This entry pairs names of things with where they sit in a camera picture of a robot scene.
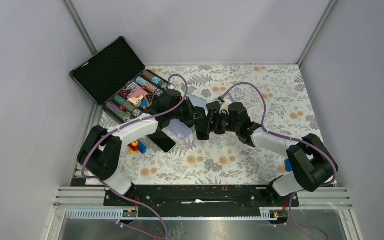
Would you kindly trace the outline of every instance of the flower pattern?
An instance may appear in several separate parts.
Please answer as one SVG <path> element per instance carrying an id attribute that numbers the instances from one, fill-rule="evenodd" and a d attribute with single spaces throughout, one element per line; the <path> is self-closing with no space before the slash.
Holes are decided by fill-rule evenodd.
<path id="1" fill-rule="evenodd" d="M 182 75 L 188 81 L 189 93 L 208 103 L 216 101 L 236 83 L 252 83 L 266 100 L 264 124 L 269 130 L 296 137 L 310 133 L 321 136 L 297 65 L 152 66 L 147 69 L 165 79 L 173 74 Z M 174 77 L 171 83 L 180 85 L 182 81 Z M 263 103 L 253 88 L 239 86 L 230 94 L 236 102 L 243 103 L 252 121 L 261 122 Z M 109 128 L 117 123 L 103 113 L 100 125 Z M 140 139 L 148 147 L 146 154 L 121 150 L 119 170 L 134 184 L 267 184 L 285 173 L 284 156 L 244 145 L 232 132 L 211 134 L 208 141 L 200 141 L 192 127 L 193 134 L 179 141 L 166 129 L 162 131 L 176 142 L 168 153 L 147 137 Z M 88 179 L 86 184 L 98 185 L 99 182 Z"/>

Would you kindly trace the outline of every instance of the open case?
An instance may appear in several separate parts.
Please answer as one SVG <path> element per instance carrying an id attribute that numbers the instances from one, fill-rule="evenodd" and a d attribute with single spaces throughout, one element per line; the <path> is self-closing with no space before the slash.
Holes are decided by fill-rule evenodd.
<path id="1" fill-rule="evenodd" d="M 70 76 L 119 124 L 137 118 L 142 113 L 150 113 L 152 104 L 155 105 L 168 88 L 165 79 L 145 70 L 145 65 L 124 37 L 117 38 L 72 70 Z M 149 95 L 150 105 L 145 108 L 135 107 L 128 102 L 128 96 L 138 88 L 143 88 Z M 176 145 L 162 131 L 148 137 L 164 152 Z"/>

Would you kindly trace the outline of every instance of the black foam lining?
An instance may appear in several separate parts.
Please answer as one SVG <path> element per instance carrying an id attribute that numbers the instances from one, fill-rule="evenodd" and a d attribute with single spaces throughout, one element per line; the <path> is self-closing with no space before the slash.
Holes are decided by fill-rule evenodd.
<path id="1" fill-rule="evenodd" d="M 119 37 L 71 71 L 70 76 L 102 105 L 143 70 L 145 65 L 124 37 Z"/>

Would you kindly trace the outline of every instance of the gray wall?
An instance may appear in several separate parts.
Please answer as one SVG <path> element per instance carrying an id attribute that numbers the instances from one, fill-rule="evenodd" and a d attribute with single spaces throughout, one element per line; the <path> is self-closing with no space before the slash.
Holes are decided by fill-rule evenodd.
<path id="1" fill-rule="evenodd" d="M 0 1 L 0 239 L 45 229 L 92 104 L 68 74 L 90 56 L 60 0 Z"/>
<path id="2" fill-rule="evenodd" d="M 338 1 L 301 71 L 364 239 L 384 239 L 384 1 Z"/>
<path id="3" fill-rule="evenodd" d="M 329 0 L 72 0 L 97 49 L 119 36 L 146 65 L 294 64 Z"/>

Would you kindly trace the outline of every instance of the purple cable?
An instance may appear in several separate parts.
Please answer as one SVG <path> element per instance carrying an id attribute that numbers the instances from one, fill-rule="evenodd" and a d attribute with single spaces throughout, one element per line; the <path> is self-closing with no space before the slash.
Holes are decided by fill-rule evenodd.
<path id="1" fill-rule="evenodd" d="M 239 82 L 239 83 L 236 83 L 235 85 L 233 85 L 231 88 L 229 88 L 224 94 L 223 94 L 223 97 L 225 97 L 233 88 L 239 86 L 239 85 L 249 85 L 251 87 L 253 87 L 257 93 L 259 94 L 259 96 L 261 97 L 261 100 L 262 100 L 262 104 L 264 105 L 264 111 L 262 113 L 262 118 L 261 118 L 261 128 L 263 129 L 264 132 L 266 132 L 267 134 L 270 134 L 270 135 L 273 135 L 273 136 L 276 136 L 276 137 L 279 137 L 279 138 L 282 138 L 282 139 L 286 139 L 286 140 L 293 140 L 293 141 L 296 141 L 296 142 L 299 142 L 299 143 L 302 143 L 302 144 L 305 144 L 307 145 L 308 147 L 314 149 L 315 151 L 317 151 L 319 154 L 321 154 L 324 158 L 326 158 L 326 160 L 329 162 L 329 164 L 331 165 L 332 169 L 333 169 L 333 178 L 331 181 L 329 181 L 328 183 L 325 183 L 323 184 L 322 186 L 326 186 L 326 185 L 330 185 L 332 184 L 333 182 L 336 181 L 337 179 L 337 168 L 334 164 L 334 162 L 332 161 L 332 159 L 326 154 L 324 153 L 322 150 L 320 150 L 318 147 L 302 140 L 302 139 L 298 139 L 298 138 L 295 138 L 295 137 L 290 137 L 290 136 L 287 136 L 287 135 L 283 135 L 283 134 L 280 134 L 280 133 L 277 133 L 277 132 L 272 132 L 272 131 L 269 131 L 265 126 L 264 126 L 264 119 L 266 118 L 266 112 L 267 112 L 267 104 L 266 104 L 266 100 L 264 100 L 264 97 L 263 97 L 263 94 L 261 93 L 261 91 L 255 86 L 253 85 L 252 83 L 249 83 L 249 82 Z M 315 225 L 312 225 L 312 224 L 307 224 L 307 223 L 298 223 L 295 221 L 295 218 L 294 218 L 294 215 L 292 214 L 292 201 L 293 201 L 293 198 L 295 196 L 295 194 L 297 194 L 297 192 L 294 192 L 292 193 L 292 195 L 290 196 L 290 200 L 289 200 L 289 215 L 290 217 L 292 218 L 292 221 L 293 223 L 287 223 L 286 225 L 284 226 L 291 226 L 291 225 L 295 225 L 305 236 L 309 237 L 310 239 L 313 239 L 313 240 L 319 240 L 318 238 L 315 238 L 313 236 L 311 236 L 310 234 L 306 233 L 301 227 L 301 226 L 305 226 L 305 227 L 309 227 L 309 228 L 314 228 L 314 229 L 317 229 L 318 231 L 320 231 L 322 234 L 324 234 L 326 236 L 326 240 L 329 240 L 329 236 L 328 234 L 323 231 L 320 227 L 318 226 L 315 226 Z"/>
<path id="2" fill-rule="evenodd" d="M 114 129 L 113 131 L 109 132 L 108 134 L 106 134 L 105 136 L 103 136 L 96 144 L 95 146 L 93 146 L 93 148 L 90 150 L 89 154 L 86 156 L 86 158 L 84 159 L 84 162 L 83 162 L 83 166 L 81 167 L 81 176 L 85 179 L 96 179 L 95 176 L 86 176 L 85 174 L 85 170 L 86 170 L 86 166 L 88 165 L 88 162 L 89 160 L 91 159 L 92 157 L 92 154 L 96 151 L 96 149 L 100 146 L 100 144 L 105 140 L 107 139 L 109 136 L 111 136 L 112 134 L 130 126 L 130 125 L 133 125 L 135 123 L 138 123 L 138 122 L 141 122 L 143 120 L 149 120 L 149 119 L 154 119 L 154 118 L 157 118 L 159 116 L 162 116 L 162 115 L 165 115 L 165 114 L 168 114 L 172 111 L 174 111 L 175 109 L 177 109 L 182 103 L 183 101 L 185 100 L 185 98 L 187 97 L 188 95 L 188 83 L 186 82 L 186 79 L 184 77 L 182 77 L 181 75 L 179 74 L 173 74 L 171 75 L 169 78 L 168 78 L 168 84 L 170 85 L 170 79 L 172 77 L 179 77 L 183 80 L 184 82 L 184 85 L 185 85 L 185 91 L 184 91 L 184 96 L 183 98 L 178 102 L 178 104 L 172 108 L 170 108 L 169 110 L 167 111 L 164 111 L 164 112 L 161 112 L 161 113 L 158 113 L 156 115 L 152 115 L 152 116 L 147 116 L 147 117 L 144 117 L 144 118 L 136 118 L 134 120 L 131 120 L 131 121 L 128 121 L 126 124 L 122 125 L 120 128 L 116 128 Z M 164 239 L 167 239 L 169 237 L 169 231 L 167 229 L 167 225 L 166 223 L 164 222 L 163 218 L 154 210 L 152 209 L 150 206 L 146 205 L 145 203 L 142 203 L 142 202 L 139 202 L 139 201 L 135 201 L 133 199 L 130 199 L 128 197 L 125 197 L 123 195 L 121 195 L 120 193 L 116 192 L 114 189 L 110 188 L 108 185 L 106 185 L 104 182 L 100 181 L 104 186 L 106 186 L 107 188 L 109 188 L 114 194 L 116 194 L 117 196 L 119 196 L 120 198 L 126 200 L 126 201 L 129 201 L 129 202 L 132 202 L 134 204 L 139 204 L 139 205 L 142 205 L 144 206 L 145 208 L 149 209 L 151 212 L 153 212 L 158 218 L 159 220 L 161 221 L 162 223 L 162 226 L 164 227 L 164 230 L 165 230 L 165 236 L 164 237 L 160 237 L 160 236 L 155 236 L 155 235 L 152 235 L 146 231 L 143 231 L 143 230 L 140 230 L 136 227 L 133 227 L 133 226 L 129 226 L 129 225 L 125 225 L 127 228 L 130 228 L 130 229 L 133 229 L 133 230 L 136 230 L 138 232 L 141 232 L 143 234 L 146 234 L 152 238 L 155 238 L 155 239 L 159 239 L 159 240 L 164 240 Z"/>

